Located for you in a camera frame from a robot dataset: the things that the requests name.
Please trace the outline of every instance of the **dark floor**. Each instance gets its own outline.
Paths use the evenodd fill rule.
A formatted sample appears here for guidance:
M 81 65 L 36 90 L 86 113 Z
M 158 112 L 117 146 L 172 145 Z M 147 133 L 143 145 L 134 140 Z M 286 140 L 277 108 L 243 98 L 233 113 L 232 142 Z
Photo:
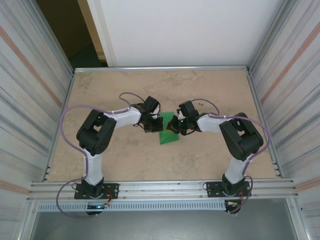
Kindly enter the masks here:
M 102 65 L 99 61 L 93 44 L 90 44 L 81 52 L 69 59 L 71 66 L 75 68 L 101 68 Z

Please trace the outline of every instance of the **white wall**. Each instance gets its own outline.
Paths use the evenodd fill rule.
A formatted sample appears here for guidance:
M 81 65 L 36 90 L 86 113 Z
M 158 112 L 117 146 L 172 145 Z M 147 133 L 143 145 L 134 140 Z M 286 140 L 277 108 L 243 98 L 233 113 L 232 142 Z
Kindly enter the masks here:
M 283 0 L 88 0 L 111 67 L 246 65 Z

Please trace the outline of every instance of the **wire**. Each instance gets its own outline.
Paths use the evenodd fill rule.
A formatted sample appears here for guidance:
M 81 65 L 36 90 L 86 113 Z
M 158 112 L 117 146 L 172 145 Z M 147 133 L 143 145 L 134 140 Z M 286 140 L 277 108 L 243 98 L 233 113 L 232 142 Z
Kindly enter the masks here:
M 211 101 L 209 101 L 207 99 L 204 99 L 204 98 L 195 98 L 195 99 L 191 100 L 191 102 L 194 102 L 194 101 L 205 101 L 205 102 L 211 104 L 212 106 L 214 106 L 214 108 L 216 109 L 217 113 L 211 112 L 210 114 L 213 114 L 215 116 L 219 116 L 220 115 L 219 108 L 213 102 L 211 102 Z
M 248 178 L 251 179 L 251 187 L 250 187 L 250 190 L 249 190 L 249 192 L 248 192 L 248 196 L 247 196 L 247 197 L 245 198 L 245 200 L 241 203 L 241 205 L 238 206 L 235 210 L 232 210 L 232 211 L 229 212 L 229 214 L 232 214 L 232 213 L 236 212 L 237 210 L 239 210 L 239 209 L 247 202 L 247 200 L 249 199 L 249 196 L 250 196 L 250 194 L 251 194 L 252 188 L 254 187 L 254 180 L 252 179 L 251 176 L 249 176 L 249 175 L 246 176 L 246 175 L 245 175 L 245 172 L 246 172 L 249 164 L 252 162 L 252 159 L 255 158 L 256 156 L 260 155 L 261 153 L 263 153 L 263 152 L 269 147 L 269 145 L 270 145 L 270 143 L 271 143 L 271 133 L 269 132 L 269 130 L 267 129 L 266 126 L 264 126 L 263 124 L 261 124 L 260 122 L 254 120 L 254 119 L 252 119 L 252 118 L 248 118 L 248 117 L 245 117 L 245 116 L 216 116 L 216 115 L 215 115 L 215 116 L 212 116 L 211 114 L 212 114 L 212 113 L 209 113 L 209 114 L 208 114 L 208 115 L 209 115 L 209 118 L 211 118 L 211 119 L 226 119 L 226 120 L 227 120 L 227 119 L 241 119 L 241 120 L 247 120 L 247 121 L 249 121 L 249 122 L 252 122 L 252 123 L 254 123 L 254 124 L 257 124 L 257 125 L 259 125 L 259 126 L 265 131 L 265 133 L 266 133 L 266 135 L 267 135 L 267 137 L 268 137 L 268 140 L 267 140 L 266 145 L 265 145 L 261 150 L 259 150 L 259 151 L 256 152 L 255 154 L 252 154 L 252 155 L 249 157 L 249 159 L 247 160 L 247 162 L 246 162 L 246 164 L 245 164 L 245 166 L 244 166 L 244 168 L 243 168 L 243 170 L 242 170 L 242 173 L 241 173 L 241 174 L 242 174 L 244 177 L 248 177 Z
M 211 119 L 241 119 L 241 120 L 247 120 L 249 122 L 252 122 L 254 124 L 257 124 L 259 125 L 266 133 L 267 137 L 268 137 L 268 140 L 267 140 L 267 143 L 266 145 L 258 152 L 256 152 L 255 154 L 252 154 L 247 163 L 245 164 L 244 168 L 243 168 L 243 171 L 242 171 L 242 175 L 244 176 L 245 175 L 245 172 L 249 166 L 249 164 L 252 162 L 252 159 L 255 158 L 256 156 L 260 155 L 262 152 L 264 152 L 270 145 L 270 142 L 271 142 L 271 133 L 269 132 L 269 130 L 267 129 L 266 126 L 262 125 L 260 122 L 252 119 L 252 118 L 248 118 L 248 117 L 245 117 L 245 116 L 212 116 L 211 115 L 212 113 L 209 113 L 209 118 Z
M 208 190 L 207 188 L 204 188 L 204 185 L 206 184 L 207 182 L 205 182 L 204 184 L 202 184 L 202 188 L 204 189 L 204 190 Z
M 135 93 L 129 92 L 129 91 L 125 91 L 125 92 L 123 92 L 123 93 L 121 93 L 121 94 L 119 95 L 119 99 L 121 99 L 122 101 L 125 101 L 125 102 L 126 102 L 127 104 L 129 104 L 129 105 L 130 105 L 130 103 L 129 103 L 127 100 L 125 100 L 124 98 L 122 98 L 122 95 L 125 95 L 125 94 L 130 94 L 130 95 L 136 96 L 136 97 L 139 98 L 142 102 L 145 102 L 145 100 L 144 100 L 142 97 L 140 97 L 138 94 L 135 94 Z
M 71 188 L 72 188 L 73 190 L 77 190 L 77 189 L 76 189 L 76 187 L 74 187 L 74 184 L 76 184 L 76 185 L 77 185 L 77 183 L 76 183 L 76 182 L 74 182 L 74 183 L 72 183 L 72 184 L 71 184 Z
M 133 124 L 133 126 L 134 126 L 134 127 L 140 127 L 140 128 L 142 128 L 143 130 L 145 130 L 145 128 L 144 128 L 143 126 L 141 126 L 141 124 L 140 124 L 140 123 L 139 123 L 139 124 L 138 124 L 138 123 Z
M 134 95 L 136 97 L 138 97 L 139 99 L 141 99 L 142 101 L 143 98 L 140 97 L 139 95 L 135 94 L 135 93 L 132 93 L 132 92 L 123 92 L 119 95 L 119 99 L 121 99 L 122 101 L 126 102 L 128 104 L 128 107 L 125 108 L 125 109 L 122 109 L 122 110 L 118 110 L 118 111 L 106 111 L 106 110 L 103 110 L 103 109 L 100 109 L 100 108 L 97 108 L 97 107 L 94 107 L 94 106 L 89 106 L 89 105 L 74 105 L 74 106 L 71 106 L 71 107 L 68 107 L 67 109 L 65 109 L 62 114 L 61 114 L 61 117 L 60 117 L 60 121 L 59 121 L 59 130 L 60 130 L 60 133 L 61 133 L 61 136 L 63 138 L 63 140 L 69 145 L 71 146 L 72 148 L 74 148 L 75 150 L 79 151 L 80 153 L 82 153 L 84 155 L 84 159 L 85 159 L 85 170 L 84 170 L 84 176 L 81 177 L 81 178 L 76 178 L 76 179 L 73 179 L 71 181 L 68 181 L 66 182 L 65 184 L 63 184 L 61 186 L 61 188 L 59 189 L 58 193 L 56 194 L 56 198 L 55 198 L 55 203 L 56 203 L 56 206 L 57 208 L 59 209 L 59 211 L 64 214 L 65 216 L 67 217 L 70 217 L 70 218 L 73 218 L 73 219 L 86 219 L 86 218 L 92 218 L 94 217 L 94 215 L 90 215 L 90 216 L 75 216 L 75 215 L 71 215 L 71 214 L 68 214 L 66 213 L 65 211 L 63 211 L 61 209 L 61 207 L 59 206 L 59 195 L 62 191 L 62 189 L 67 186 L 68 184 L 72 183 L 72 182 L 77 182 L 77 181 L 82 181 L 84 179 L 86 179 L 86 177 L 88 176 L 88 165 L 89 165 L 89 161 L 88 161 L 88 155 L 85 151 L 83 151 L 80 147 L 77 147 L 75 146 L 74 144 L 72 144 L 66 137 L 65 133 L 64 133 L 64 129 L 63 129 L 63 122 L 64 122 L 64 119 L 65 119 L 65 116 L 67 114 L 67 112 L 69 112 L 70 110 L 72 109 L 76 109 L 76 108 L 86 108 L 86 109 L 93 109 L 93 110 L 97 110 L 99 112 L 102 112 L 102 113 L 105 113 L 105 114 L 109 114 L 109 115 L 114 115 L 114 114 L 123 114 L 123 113 L 126 113 L 130 110 L 131 108 L 131 104 L 129 101 L 127 101 L 126 99 L 122 98 L 122 95 L 124 94 L 131 94 L 131 95 Z
M 110 199 L 109 199 L 110 201 L 111 201 L 111 199 L 114 198 L 113 195 L 112 195 L 112 192 L 109 189 L 105 189 L 104 192 L 105 192 L 106 195 L 108 195 L 108 194 L 110 195 Z
M 245 203 L 247 202 L 247 200 L 249 199 L 251 192 L 252 192 L 252 188 L 254 187 L 254 180 L 252 179 L 251 176 L 247 175 L 246 177 L 250 178 L 251 180 L 251 186 L 248 192 L 248 196 L 246 196 L 245 200 L 243 200 L 243 202 L 240 204 L 240 206 L 238 206 L 236 209 L 232 210 L 232 211 L 228 211 L 229 214 L 233 214 L 234 212 L 238 211 L 240 208 L 243 207 L 243 205 L 245 205 Z
M 195 131 L 196 131 L 196 130 L 192 130 L 191 132 L 186 133 L 185 136 L 190 135 L 190 134 L 193 134 Z
M 240 196 L 240 202 L 242 203 L 242 200 L 244 199 L 244 195 L 242 193 L 242 190 L 239 191 L 239 196 Z

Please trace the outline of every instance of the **orange stripe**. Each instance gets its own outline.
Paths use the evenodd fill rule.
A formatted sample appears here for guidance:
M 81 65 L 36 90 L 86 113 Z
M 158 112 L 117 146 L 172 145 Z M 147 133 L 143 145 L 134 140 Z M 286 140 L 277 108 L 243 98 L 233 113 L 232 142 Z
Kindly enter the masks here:
M 316 25 L 316 27 L 312 30 L 312 32 L 309 34 L 309 36 L 306 38 L 306 40 L 303 42 L 299 50 L 296 52 L 296 54 L 293 56 L 291 61 L 288 63 L 288 65 L 283 69 L 283 71 L 280 73 L 280 75 L 276 78 L 274 83 L 271 85 L 270 89 L 266 92 L 266 94 L 261 99 L 261 103 L 264 104 L 267 97 L 272 93 L 272 91 L 276 88 L 276 86 L 280 83 L 280 81 L 284 78 L 284 76 L 288 73 L 288 71 L 291 69 L 293 64 L 297 61 L 297 59 L 305 52 L 305 50 L 309 47 L 309 45 L 313 42 L 313 40 L 317 37 L 318 33 L 320 32 L 320 22 Z
M 320 186 L 320 176 L 295 185 L 298 192 Z
M 0 179 L 0 189 L 8 190 L 18 194 L 24 194 L 24 195 L 29 194 L 29 189 L 22 186 L 18 186 L 8 181 L 3 181 L 1 179 Z
M 54 92 L 49 88 L 46 82 L 42 79 L 40 74 L 36 71 L 36 69 L 31 65 L 26 56 L 19 50 L 17 45 L 12 41 L 6 31 L 0 26 L 0 36 L 3 40 L 8 44 L 8 46 L 13 50 L 13 52 L 17 55 L 17 57 L 21 60 L 24 66 L 30 71 L 30 73 L 38 80 L 41 86 L 46 90 L 46 92 L 53 98 L 53 100 L 58 104 L 59 107 L 62 106 L 62 102 L 59 98 L 54 94 Z

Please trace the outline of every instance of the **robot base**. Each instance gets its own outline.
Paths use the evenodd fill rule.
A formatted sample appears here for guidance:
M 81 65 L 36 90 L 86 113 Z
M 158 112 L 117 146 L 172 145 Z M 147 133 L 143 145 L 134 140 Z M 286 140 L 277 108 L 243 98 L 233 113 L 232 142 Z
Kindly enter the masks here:
M 102 179 L 96 186 L 92 186 L 82 180 L 81 183 L 76 184 L 74 199 L 109 199 L 110 196 L 106 194 L 106 192 L 108 193 L 109 191 L 112 194 L 111 198 L 117 199 L 119 184 L 104 183 L 104 180 Z
M 225 192 L 222 181 L 207 181 L 205 185 L 208 198 L 239 198 L 240 192 L 242 192 L 242 196 L 245 198 L 248 196 L 250 189 L 249 182 L 247 181 L 243 181 L 243 183 L 238 186 L 237 191 L 235 191 L 233 194 L 227 194 Z

